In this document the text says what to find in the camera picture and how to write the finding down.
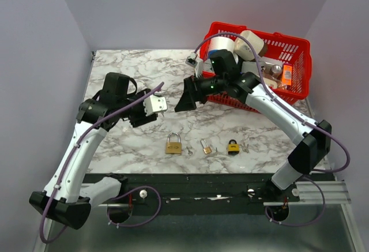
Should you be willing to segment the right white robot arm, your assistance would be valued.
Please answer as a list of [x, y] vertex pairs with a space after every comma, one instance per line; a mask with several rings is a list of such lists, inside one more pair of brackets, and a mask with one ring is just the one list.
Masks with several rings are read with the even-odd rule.
[[195, 74], [184, 79], [175, 112], [195, 110], [196, 103], [204, 104], [209, 96], [225, 92], [266, 116], [295, 144], [288, 161], [265, 187], [268, 199], [278, 201], [284, 197], [286, 189], [302, 175], [309, 174], [330, 151], [331, 124], [305, 116], [264, 86], [254, 73], [242, 73], [230, 51], [218, 50], [210, 56], [215, 75], [209, 78], [201, 75], [203, 61], [196, 53], [187, 57], [186, 64], [195, 68]]

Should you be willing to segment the silver keys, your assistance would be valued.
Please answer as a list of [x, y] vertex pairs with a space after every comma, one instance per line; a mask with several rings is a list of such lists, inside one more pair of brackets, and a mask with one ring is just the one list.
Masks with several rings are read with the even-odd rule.
[[242, 148], [242, 151], [243, 152], [246, 152], [246, 153], [249, 153], [249, 148], [248, 148], [248, 144], [242, 144], [241, 145], [241, 148]]

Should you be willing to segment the yellow padlock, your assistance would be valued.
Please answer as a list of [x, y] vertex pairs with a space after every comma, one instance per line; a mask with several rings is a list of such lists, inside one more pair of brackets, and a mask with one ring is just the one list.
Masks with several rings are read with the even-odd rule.
[[236, 140], [231, 139], [227, 146], [227, 152], [229, 155], [237, 155], [240, 152], [239, 144]]

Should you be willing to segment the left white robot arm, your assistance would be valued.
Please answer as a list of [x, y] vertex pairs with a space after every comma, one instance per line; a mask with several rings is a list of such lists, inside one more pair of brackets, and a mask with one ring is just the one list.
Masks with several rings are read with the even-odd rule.
[[93, 208], [108, 200], [121, 203], [131, 198], [133, 192], [123, 175], [108, 174], [82, 188], [96, 150], [119, 121], [127, 120], [132, 127], [139, 127], [155, 121], [159, 112], [167, 110], [165, 98], [159, 94], [161, 84], [132, 92], [130, 84], [137, 86], [130, 76], [107, 73], [102, 89], [80, 104], [72, 138], [57, 170], [44, 189], [34, 191], [29, 198], [43, 219], [78, 230]]

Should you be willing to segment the silver padlock key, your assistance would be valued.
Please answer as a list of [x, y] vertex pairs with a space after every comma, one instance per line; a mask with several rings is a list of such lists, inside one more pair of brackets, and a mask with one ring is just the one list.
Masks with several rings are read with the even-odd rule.
[[191, 151], [191, 149], [188, 146], [186, 147], [186, 149], [187, 149], [188, 155], [189, 156], [192, 156], [193, 155], [193, 152]]

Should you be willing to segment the small brass long-shackle padlock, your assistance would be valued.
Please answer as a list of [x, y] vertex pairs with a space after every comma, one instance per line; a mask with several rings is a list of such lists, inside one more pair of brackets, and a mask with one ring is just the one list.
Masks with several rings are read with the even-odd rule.
[[212, 152], [212, 149], [211, 147], [209, 146], [209, 144], [207, 143], [206, 139], [201, 139], [200, 140], [200, 143], [202, 145], [202, 148], [203, 148], [203, 151], [204, 151], [204, 154], [208, 155]]

